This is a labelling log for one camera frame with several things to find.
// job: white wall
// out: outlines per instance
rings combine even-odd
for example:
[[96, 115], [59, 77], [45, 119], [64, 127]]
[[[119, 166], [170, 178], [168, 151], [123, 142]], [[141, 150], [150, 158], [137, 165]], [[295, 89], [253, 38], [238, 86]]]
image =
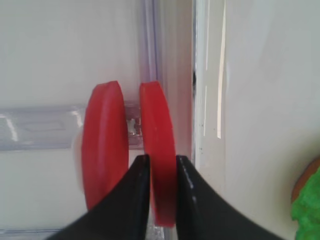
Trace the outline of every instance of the white wall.
[[[112, 80], [136, 101], [139, 2], [0, 0], [0, 107], [86, 103]], [[0, 153], [0, 229], [60, 228], [85, 211], [71, 150]]]
[[207, 85], [209, 94], [197, 166], [236, 209], [293, 240], [291, 191], [320, 154], [320, 2], [226, 1], [224, 125], [218, 139], [221, 2], [211, 0], [206, 8], [200, 91], [204, 96]]

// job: white panel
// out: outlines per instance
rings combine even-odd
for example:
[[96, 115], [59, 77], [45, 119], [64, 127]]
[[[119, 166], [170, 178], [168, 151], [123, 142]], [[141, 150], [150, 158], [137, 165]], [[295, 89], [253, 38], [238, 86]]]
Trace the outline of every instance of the white panel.
[[226, 194], [294, 239], [293, 185], [320, 154], [319, 1], [226, 6]]
[[140, 83], [138, 0], [0, 0], [0, 107], [86, 103], [118, 80]]
[[219, 80], [223, 80], [220, 63], [224, 54], [224, 6], [224, 0], [198, 1], [195, 102], [195, 167], [222, 196], [226, 190], [225, 124], [224, 109], [219, 111], [219, 118], [218, 110], [225, 102], [220, 104], [218, 96], [222, 94]]
[[[85, 104], [113, 80], [138, 100], [139, 4], [0, 0], [0, 108]], [[0, 195], [0, 229], [61, 228], [86, 211], [71, 150], [0, 153]]]
[[71, 150], [0, 153], [0, 195], [0, 229], [62, 228], [87, 211]]

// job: red disc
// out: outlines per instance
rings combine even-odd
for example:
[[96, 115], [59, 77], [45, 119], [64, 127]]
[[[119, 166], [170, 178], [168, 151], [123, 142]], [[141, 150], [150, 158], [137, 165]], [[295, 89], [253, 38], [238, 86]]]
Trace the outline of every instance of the red disc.
[[177, 165], [173, 127], [165, 95], [157, 81], [140, 86], [144, 151], [150, 157], [150, 194], [155, 224], [176, 222]]
[[85, 111], [81, 147], [83, 188], [90, 210], [128, 170], [124, 97], [117, 81], [97, 85]]

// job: black tongs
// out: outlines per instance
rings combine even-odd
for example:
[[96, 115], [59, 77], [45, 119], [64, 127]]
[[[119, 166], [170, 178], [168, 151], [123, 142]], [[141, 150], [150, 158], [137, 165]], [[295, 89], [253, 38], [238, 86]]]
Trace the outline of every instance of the black tongs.
[[[179, 240], [281, 240], [225, 202], [186, 156], [176, 156]], [[137, 156], [117, 186], [92, 210], [49, 240], [144, 240], [150, 160]]]

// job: green object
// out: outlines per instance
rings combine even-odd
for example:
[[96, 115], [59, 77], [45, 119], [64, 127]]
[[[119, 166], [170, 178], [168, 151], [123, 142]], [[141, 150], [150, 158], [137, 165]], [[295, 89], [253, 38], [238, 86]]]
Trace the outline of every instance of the green object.
[[320, 168], [293, 202], [291, 217], [299, 223], [296, 240], [320, 240]]

